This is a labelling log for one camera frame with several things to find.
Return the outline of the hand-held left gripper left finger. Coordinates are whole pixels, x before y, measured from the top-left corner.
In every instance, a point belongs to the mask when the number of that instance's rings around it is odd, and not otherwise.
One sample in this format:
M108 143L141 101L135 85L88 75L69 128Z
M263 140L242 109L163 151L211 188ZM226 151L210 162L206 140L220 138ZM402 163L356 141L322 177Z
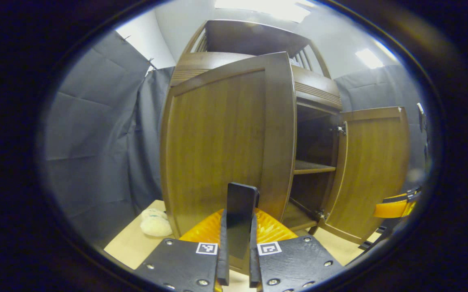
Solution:
M230 283L224 210L206 217L178 239L163 239L135 274L163 291L222 292Z

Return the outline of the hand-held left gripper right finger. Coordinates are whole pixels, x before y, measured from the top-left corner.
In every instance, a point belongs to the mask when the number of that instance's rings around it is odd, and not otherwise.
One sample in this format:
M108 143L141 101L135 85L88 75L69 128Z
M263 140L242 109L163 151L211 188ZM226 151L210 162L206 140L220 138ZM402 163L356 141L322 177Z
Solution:
M297 236L258 208L249 252L249 286L258 292L302 292L344 269L314 236Z

